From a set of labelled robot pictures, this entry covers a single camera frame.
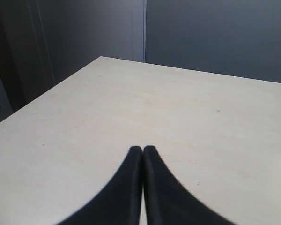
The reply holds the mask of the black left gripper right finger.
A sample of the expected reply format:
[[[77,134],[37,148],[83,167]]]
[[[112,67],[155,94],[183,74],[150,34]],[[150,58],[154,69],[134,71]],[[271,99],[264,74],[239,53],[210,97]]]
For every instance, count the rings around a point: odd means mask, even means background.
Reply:
[[[155,146],[143,151],[148,225],[232,225],[189,193],[168,169]]]

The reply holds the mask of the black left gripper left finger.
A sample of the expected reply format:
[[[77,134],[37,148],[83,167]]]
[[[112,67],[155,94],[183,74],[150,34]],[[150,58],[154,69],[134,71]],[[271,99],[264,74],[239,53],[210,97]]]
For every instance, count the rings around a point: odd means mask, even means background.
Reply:
[[[138,225],[142,201],[142,149],[130,147],[105,187],[61,225]]]

